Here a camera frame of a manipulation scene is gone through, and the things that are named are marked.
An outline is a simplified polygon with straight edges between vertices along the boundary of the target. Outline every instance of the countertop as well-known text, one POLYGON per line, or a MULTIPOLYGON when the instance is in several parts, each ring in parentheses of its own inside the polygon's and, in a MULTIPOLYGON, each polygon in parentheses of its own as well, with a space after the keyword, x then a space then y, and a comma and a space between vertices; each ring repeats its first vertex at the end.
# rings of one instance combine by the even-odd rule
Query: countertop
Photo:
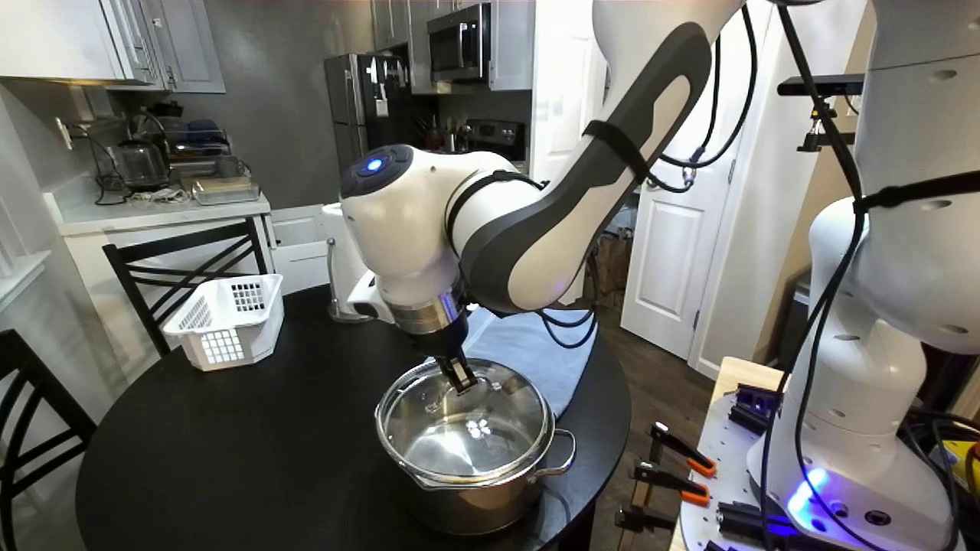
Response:
POLYGON ((26 254, 15 263, 8 275, 0 277, 0 309, 7 309, 7 303, 11 303, 40 275, 45 260, 45 252, 26 254))
POLYGON ((179 193, 167 201, 131 194, 123 204, 94 204, 94 197, 99 197, 99 182, 91 177, 76 177, 62 182, 52 193, 44 193, 44 201, 62 235, 147 228, 147 226, 195 223, 195 220, 214 220, 214 218, 248 218, 248 213, 269 212, 265 194, 210 201, 210 204, 190 197, 190 193, 179 193))

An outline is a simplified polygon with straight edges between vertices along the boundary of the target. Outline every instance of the white robotic arm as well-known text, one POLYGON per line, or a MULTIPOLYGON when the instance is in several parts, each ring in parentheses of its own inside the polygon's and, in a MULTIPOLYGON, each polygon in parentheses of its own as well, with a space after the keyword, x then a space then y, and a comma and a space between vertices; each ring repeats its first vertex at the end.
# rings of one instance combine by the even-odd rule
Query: white robotic arm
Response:
MULTIPOLYGON (((459 353, 459 294, 495 311, 524 311, 551 305, 573 285, 590 237, 698 101, 710 41, 738 6, 596 0, 593 27, 613 70, 600 115, 605 126, 583 137, 574 163, 545 188, 491 153, 380 145, 350 168, 339 204, 380 295, 459 388, 471 383, 459 353)), ((867 193, 949 174, 966 187, 980 181, 976 15, 980 0, 878 4, 883 34, 856 131, 867 193)), ((921 380, 917 339, 951 353, 980 350, 980 246, 966 237, 976 233, 974 201, 934 194, 867 213, 871 233, 848 295, 829 311, 833 334, 821 336, 816 365, 795 365, 770 427, 775 452, 749 452, 757 482, 767 462, 766 497, 815 537, 874 546, 947 540, 951 519, 942 486, 895 427, 921 380), (821 374, 807 398, 802 380, 810 370, 821 374), (816 509, 793 509, 798 486, 807 486, 793 451, 829 479, 827 494, 855 510, 845 523, 856 537, 833 529, 839 519, 816 516, 816 509)), ((848 208, 836 208, 815 228, 824 280, 851 220, 848 208)))

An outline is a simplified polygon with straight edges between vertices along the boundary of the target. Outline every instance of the plastic basket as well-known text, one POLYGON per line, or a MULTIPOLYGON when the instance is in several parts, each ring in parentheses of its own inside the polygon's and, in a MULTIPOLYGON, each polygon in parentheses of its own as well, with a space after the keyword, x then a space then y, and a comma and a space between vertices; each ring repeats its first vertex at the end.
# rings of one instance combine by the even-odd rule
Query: plastic basket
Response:
POLYGON ((162 323, 199 370, 264 361, 282 328, 282 275, 238 275, 199 285, 162 323))

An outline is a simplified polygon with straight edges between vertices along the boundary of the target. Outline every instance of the kitchen appliance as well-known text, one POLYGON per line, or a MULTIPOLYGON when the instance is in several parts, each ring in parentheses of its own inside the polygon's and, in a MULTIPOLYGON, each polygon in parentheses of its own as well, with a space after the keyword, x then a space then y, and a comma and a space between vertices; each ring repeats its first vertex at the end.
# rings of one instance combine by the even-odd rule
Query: kitchen appliance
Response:
POLYGON ((436 80, 486 80, 491 6, 473 4, 427 20, 436 80))
POLYGON ((524 123, 513 119, 467 119, 467 151, 493 151, 512 163, 527 157, 524 123))
POLYGON ((473 385, 455 388, 436 361, 401 374, 373 407, 386 452, 412 479, 406 509, 439 533, 486 535, 516 523, 543 476, 574 460, 574 433, 555 427, 547 402, 512 366, 471 357, 473 385), (558 437, 563 460, 545 464, 558 437))
POLYGON ((171 182, 164 160, 152 140, 123 140, 104 145, 99 171, 101 187, 123 193, 159 188, 171 182))
POLYGON ((422 142, 436 96, 410 94, 406 50, 324 61, 338 177, 384 142, 422 142))

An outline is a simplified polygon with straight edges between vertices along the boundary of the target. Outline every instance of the chair back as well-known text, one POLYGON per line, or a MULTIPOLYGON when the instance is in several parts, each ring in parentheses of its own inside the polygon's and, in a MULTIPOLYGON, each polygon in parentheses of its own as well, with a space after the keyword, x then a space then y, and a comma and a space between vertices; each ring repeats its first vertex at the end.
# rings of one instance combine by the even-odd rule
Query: chair back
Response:
POLYGON ((0 529, 4 546, 15 551, 15 494, 79 455, 94 433, 91 415, 74 402, 74 394, 66 394, 66 388, 15 330, 0 334, 0 433, 0 529), (37 419, 40 404, 49 404, 66 427, 26 444, 26 427, 37 419))
POLYGON ((203 233, 167 235, 142 243, 104 243, 127 303, 144 320, 159 356, 167 353, 162 320, 192 294, 195 285, 220 275, 246 275, 235 267, 255 258, 257 272, 265 272, 264 246, 255 220, 214 226, 203 233), (175 254, 199 252, 190 267, 175 254))

